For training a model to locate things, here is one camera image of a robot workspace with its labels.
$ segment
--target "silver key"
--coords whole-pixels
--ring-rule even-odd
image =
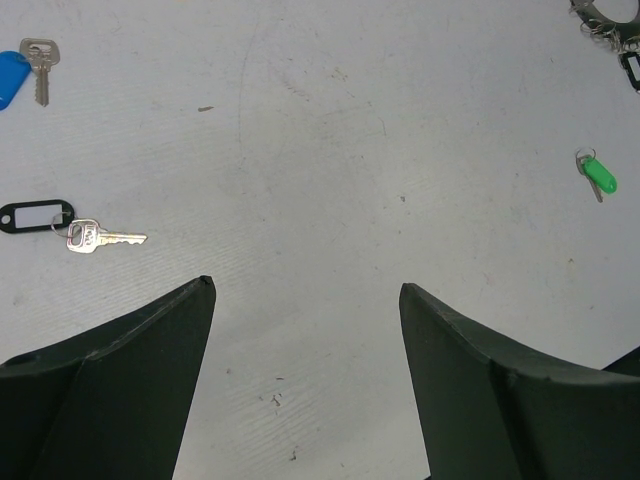
[[[49,72],[60,62],[60,50],[53,40],[25,38],[20,42],[20,53],[27,57],[36,74],[36,102],[49,105]]]
[[[96,248],[111,243],[144,243],[146,235],[109,232],[90,218],[74,220],[69,225],[67,248],[76,253],[93,253]]]

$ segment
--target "key with blue tag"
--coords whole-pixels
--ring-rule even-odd
[[[0,110],[9,106],[30,72],[31,65],[24,55],[0,53]]]

